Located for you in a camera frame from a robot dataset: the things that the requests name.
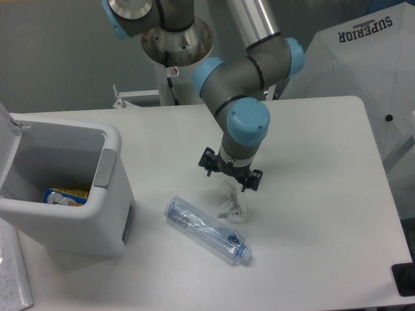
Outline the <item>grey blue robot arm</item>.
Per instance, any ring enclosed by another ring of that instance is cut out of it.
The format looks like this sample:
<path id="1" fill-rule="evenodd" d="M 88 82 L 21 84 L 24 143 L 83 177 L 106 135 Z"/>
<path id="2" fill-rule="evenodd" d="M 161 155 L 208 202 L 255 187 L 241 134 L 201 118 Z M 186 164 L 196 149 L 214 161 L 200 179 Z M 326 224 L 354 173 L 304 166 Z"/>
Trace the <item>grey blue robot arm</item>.
<path id="1" fill-rule="evenodd" d="M 223 132 L 220 149 L 205 149 L 199 165 L 257 190 L 263 173 L 250 166 L 268 132 L 270 113 L 256 95 L 301 71 L 305 53 L 295 39 L 281 34 L 268 1 L 228 5 L 246 50 L 231 64 L 210 56 L 213 34 L 195 16 L 193 1 L 102 2 L 117 36 L 141 36 L 153 62 L 170 71 L 193 66 L 194 90 Z"/>

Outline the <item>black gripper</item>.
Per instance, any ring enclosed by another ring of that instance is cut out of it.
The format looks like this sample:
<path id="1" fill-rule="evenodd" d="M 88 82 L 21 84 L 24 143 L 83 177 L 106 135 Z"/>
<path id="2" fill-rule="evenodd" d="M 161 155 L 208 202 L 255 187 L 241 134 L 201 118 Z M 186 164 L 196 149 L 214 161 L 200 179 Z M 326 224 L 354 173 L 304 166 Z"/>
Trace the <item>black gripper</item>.
<path id="1" fill-rule="evenodd" d="M 236 179 L 242 185 L 241 192 L 249 189 L 257 191 L 259 188 L 263 171 L 250 170 L 251 164 L 251 157 L 235 159 L 226 152 L 219 152 L 217 155 L 210 147 L 206 147 L 198 162 L 198 166 L 206 170 L 207 177 L 210 177 L 212 172 L 221 172 Z"/>

